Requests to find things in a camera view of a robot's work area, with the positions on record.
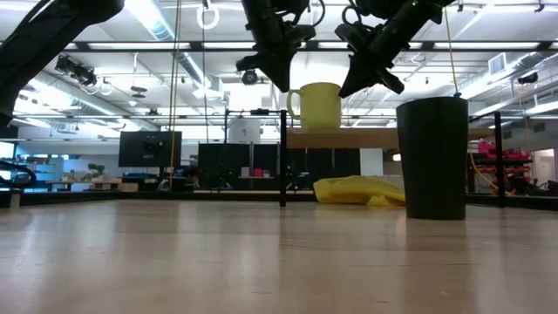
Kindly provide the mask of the red storage bins shelf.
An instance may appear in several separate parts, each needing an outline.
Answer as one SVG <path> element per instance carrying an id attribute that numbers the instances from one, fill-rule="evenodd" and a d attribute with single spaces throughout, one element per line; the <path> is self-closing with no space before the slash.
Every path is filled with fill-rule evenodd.
<path id="1" fill-rule="evenodd" d="M 495 142 L 481 141 L 477 152 L 471 153 L 473 165 L 471 170 L 475 176 L 487 184 L 493 194 L 499 192 L 497 147 Z M 505 195 L 526 195 L 527 186 L 531 183 L 531 154 L 520 148 L 502 150 L 503 185 Z"/>

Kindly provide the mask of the black aluminium table frame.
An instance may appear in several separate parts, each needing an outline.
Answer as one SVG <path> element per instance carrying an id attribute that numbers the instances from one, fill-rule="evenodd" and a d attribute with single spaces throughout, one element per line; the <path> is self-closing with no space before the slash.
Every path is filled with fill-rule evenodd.
<path id="1" fill-rule="evenodd" d="M 38 206 L 88 201 L 114 200 L 149 200 L 149 201 L 279 201 L 276 191 L 252 191 L 239 193 L 223 191 L 221 193 L 194 192 L 117 192 L 117 191 L 86 191 L 86 192 L 48 192 L 25 193 L 21 191 L 0 191 L 0 208 L 10 205 Z M 286 202 L 317 201 L 313 194 L 286 194 Z M 499 205 L 496 195 L 466 194 L 466 203 L 496 207 Z M 528 208 L 558 212 L 558 197 L 542 196 L 507 196 L 509 208 Z"/>

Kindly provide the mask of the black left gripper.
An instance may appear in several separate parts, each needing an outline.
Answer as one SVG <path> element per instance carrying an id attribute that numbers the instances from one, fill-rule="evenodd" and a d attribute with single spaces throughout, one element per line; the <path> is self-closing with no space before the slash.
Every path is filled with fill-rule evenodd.
<path id="1" fill-rule="evenodd" d="M 274 12 L 248 13 L 246 30 L 252 33 L 255 55 L 236 62 L 239 71 L 260 69 L 270 81 L 287 92 L 290 89 L 291 60 L 301 46 L 316 35 L 310 24 L 284 21 Z"/>

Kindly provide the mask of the wooden shelf board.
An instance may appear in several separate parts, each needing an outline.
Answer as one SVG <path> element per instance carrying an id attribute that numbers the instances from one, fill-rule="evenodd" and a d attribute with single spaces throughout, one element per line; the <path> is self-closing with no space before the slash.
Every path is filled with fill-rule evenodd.
<path id="1" fill-rule="evenodd" d="M 400 149 L 410 145 L 426 144 L 428 147 L 446 144 L 450 140 L 480 140 L 494 136 L 489 128 L 470 128 L 465 136 L 451 135 L 448 131 L 410 132 L 399 136 L 397 128 L 338 128 L 338 129 L 287 129 L 287 148 L 383 148 Z"/>

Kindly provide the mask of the potted plant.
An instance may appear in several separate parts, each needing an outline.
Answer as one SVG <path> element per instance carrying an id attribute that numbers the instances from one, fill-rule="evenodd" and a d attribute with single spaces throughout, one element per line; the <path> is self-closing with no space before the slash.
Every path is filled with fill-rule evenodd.
<path id="1" fill-rule="evenodd" d="M 89 173 L 85 176 L 88 180 L 98 179 L 104 176 L 105 166 L 101 164 L 89 163 L 88 164 Z"/>

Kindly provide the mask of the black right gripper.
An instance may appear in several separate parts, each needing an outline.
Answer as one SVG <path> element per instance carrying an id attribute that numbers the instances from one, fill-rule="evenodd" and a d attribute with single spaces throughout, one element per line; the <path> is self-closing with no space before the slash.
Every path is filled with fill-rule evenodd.
<path id="1" fill-rule="evenodd" d="M 397 94 L 402 93 L 404 84 L 389 72 L 393 59 L 410 48 L 412 38 L 426 22 L 435 20 L 434 8 L 400 8 L 385 24 L 373 28 L 361 23 L 338 25 L 336 35 L 352 52 L 339 97 L 347 98 L 377 84 Z"/>

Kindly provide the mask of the yellow mug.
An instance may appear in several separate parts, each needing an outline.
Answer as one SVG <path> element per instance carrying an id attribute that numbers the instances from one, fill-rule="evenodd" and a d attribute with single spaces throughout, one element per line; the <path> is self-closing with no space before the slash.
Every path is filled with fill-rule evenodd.
<path id="1" fill-rule="evenodd" d="M 338 129 L 342 119 L 341 87 L 330 82 L 311 83 L 287 93 L 286 107 L 294 120 L 306 129 Z M 292 107 L 292 96 L 298 95 L 299 113 Z"/>

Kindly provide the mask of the black monitor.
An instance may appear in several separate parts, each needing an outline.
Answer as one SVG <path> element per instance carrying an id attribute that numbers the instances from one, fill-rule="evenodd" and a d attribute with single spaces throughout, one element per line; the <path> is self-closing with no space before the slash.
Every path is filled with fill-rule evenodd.
<path id="1" fill-rule="evenodd" d="M 180 165 L 182 132 L 122 132 L 120 167 L 171 167 Z"/>

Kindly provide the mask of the black metal shelf frame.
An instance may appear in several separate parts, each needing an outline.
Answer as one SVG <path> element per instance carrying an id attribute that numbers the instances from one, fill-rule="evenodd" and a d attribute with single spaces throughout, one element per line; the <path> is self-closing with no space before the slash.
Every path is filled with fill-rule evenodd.
<path id="1" fill-rule="evenodd" d="M 504 185 L 503 185 L 503 169 L 502 169 L 502 150 L 503 150 L 503 144 L 502 144 L 502 127 L 501 127 L 501 113 L 496 111 L 496 112 L 491 112 L 491 113 L 486 113 L 486 114 L 481 114 L 479 116 L 473 116 L 472 118 L 470 118 L 468 120 L 469 123 L 473 123 L 476 122 L 478 120 L 481 119 L 486 119 L 488 116 L 493 116 L 494 119 L 494 138 L 495 138 L 495 142 L 496 142 L 496 147 L 497 147 L 497 161 L 496 161 L 496 166 L 498 169 L 498 179 L 499 179 L 499 192 L 498 192 L 498 197 L 497 197 L 497 205 L 500 208 L 504 208 L 506 205 L 506 195 L 505 195 L 505 189 L 504 189 Z M 287 179 L 286 179 L 286 174 L 285 171 L 287 169 L 287 129 L 288 128 L 293 128 L 293 127 L 287 127 L 287 113 L 285 111 L 280 111 L 280 143 L 279 143 L 279 152 L 278 152 L 278 162 L 279 162 L 279 177 L 280 177 L 280 182 L 281 182 L 281 187 L 279 189 L 280 192 L 280 206 L 281 207 L 285 207 L 286 206 L 286 187 L 287 187 Z"/>

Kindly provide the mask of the black tumbler cup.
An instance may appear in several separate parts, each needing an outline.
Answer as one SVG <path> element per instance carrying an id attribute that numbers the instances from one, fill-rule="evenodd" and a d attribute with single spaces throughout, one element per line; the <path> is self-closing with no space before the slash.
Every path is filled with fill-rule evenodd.
<path id="1" fill-rule="evenodd" d="M 396 109 L 405 209 L 409 218 L 466 217 L 468 102 L 435 97 Z"/>

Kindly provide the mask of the white box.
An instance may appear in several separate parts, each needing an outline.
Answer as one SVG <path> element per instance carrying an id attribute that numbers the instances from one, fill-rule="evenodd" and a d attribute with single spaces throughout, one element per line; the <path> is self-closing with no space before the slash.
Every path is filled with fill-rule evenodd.
<path id="1" fill-rule="evenodd" d="M 259 144 L 261 141 L 261 121 L 259 119 L 238 118 L 228 124 L 228 142 L 233 144 Z"/>

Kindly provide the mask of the yellow cloth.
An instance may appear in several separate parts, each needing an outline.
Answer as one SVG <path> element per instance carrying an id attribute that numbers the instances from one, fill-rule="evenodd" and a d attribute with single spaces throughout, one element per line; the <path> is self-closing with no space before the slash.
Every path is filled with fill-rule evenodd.
<path id="1" fill-rule="evenodd" d="M 352 175 L 321 179 L 313 184 L 320 203 L 357 204 L 369 207 L 403 207 L 405 194 L 395 184 L 377 177 Z"/>

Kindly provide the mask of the black partition panels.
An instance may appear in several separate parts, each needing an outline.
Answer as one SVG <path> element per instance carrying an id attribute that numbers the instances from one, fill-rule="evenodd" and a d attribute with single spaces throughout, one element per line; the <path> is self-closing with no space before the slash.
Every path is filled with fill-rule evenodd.
<path id="1" fill-rule="evenodd" d="M 280 186 L 278 144 L 200 144 L 202 188 L 277 190 Z M 316 181 L 361 174 L 360 152 L 352 148 L 289 148 L 288 190 L 311 190 Z"/>

